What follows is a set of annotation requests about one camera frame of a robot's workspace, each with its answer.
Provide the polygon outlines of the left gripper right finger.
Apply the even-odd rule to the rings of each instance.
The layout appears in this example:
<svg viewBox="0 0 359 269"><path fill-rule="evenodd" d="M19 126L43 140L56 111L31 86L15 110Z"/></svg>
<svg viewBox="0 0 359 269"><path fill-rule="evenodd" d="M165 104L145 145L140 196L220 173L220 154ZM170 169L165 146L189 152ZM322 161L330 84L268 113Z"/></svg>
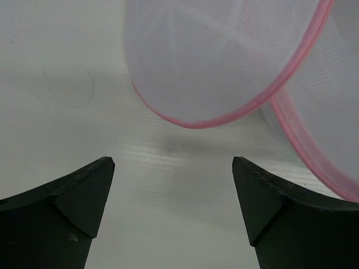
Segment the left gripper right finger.
<svg viewBox="0 0 359 269"><path fill-rule="evenodd" d="M232 163L249 239L261 268L357 268L358 204L325 196L262 169Z"/></svg>

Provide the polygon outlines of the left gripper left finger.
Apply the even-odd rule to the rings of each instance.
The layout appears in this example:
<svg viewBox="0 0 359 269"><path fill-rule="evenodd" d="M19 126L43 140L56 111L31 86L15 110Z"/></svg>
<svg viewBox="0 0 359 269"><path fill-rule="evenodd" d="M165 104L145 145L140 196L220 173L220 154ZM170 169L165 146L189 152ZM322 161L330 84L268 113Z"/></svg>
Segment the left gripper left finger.
<svg viewBox="0 0 359 269"><path fill-rule="evenodd" d="M111 157L1 200L1 268L84 268L114 174Z"/></svg>

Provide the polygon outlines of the white mesh laundry bag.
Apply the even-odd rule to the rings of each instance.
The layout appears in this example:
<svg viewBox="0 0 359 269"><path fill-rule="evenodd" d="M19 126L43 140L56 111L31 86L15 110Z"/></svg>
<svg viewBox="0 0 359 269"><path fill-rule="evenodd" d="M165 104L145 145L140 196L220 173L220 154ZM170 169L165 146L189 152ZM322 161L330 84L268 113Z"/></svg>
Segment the white mesh laundry bag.
<svg viewBox="0 0 359 269"><path fill-rule="evenodd" d="M136 93L184 128L270 105L302 161L358 201L357 1L128 1Z"/></svg>

